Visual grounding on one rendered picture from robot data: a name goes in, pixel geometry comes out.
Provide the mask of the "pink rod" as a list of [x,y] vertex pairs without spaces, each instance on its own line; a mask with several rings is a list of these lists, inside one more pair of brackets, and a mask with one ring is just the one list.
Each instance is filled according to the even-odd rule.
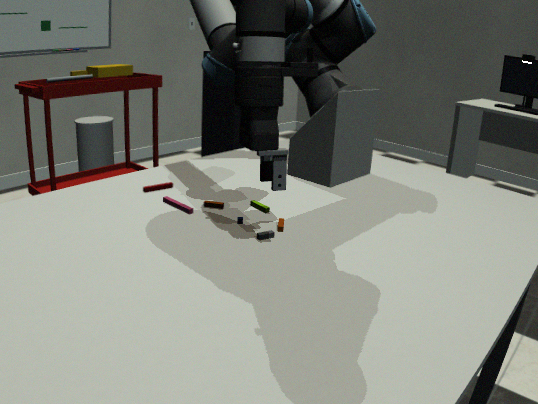
[[181,211],[183,211],[183,212],[185,212],[187,214],[192,214],[193,213],[193,208],[191,208],[191,207],[189,207],[189,206],[187,206],[187,205],[185,205],[183,203],[180,203],[180,202],[178,202],[178,201],[176,201],[176,200],[174,200],[174,199],[172,199],[170,197],[167,197],[167,196],[163,197],[163,202],[165,202],[165,203],[167,203],[167,204],[169,204],[169,205],[171,205],[171,206],[173,206],[173,207],[175,207],[175,208],[177,208],[177,209],[179,209],[179,210],[181,210]]

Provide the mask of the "red rod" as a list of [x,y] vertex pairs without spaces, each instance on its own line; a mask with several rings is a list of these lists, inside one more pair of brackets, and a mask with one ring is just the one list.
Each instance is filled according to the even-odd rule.
[[143,187],[143,192],[151,192],[151,191],[157,191],[157,190],[168,189],[168,188],[173,188],[172,182]]

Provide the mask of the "lime green rod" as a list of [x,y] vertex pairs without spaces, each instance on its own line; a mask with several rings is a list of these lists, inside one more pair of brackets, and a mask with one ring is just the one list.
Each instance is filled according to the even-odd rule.
[[264,213],[268,213],[270,211],[270,207],[264,205],[264,204],[261,204],[255,200],[252,200],[250,201],[250,206],[264,212]]

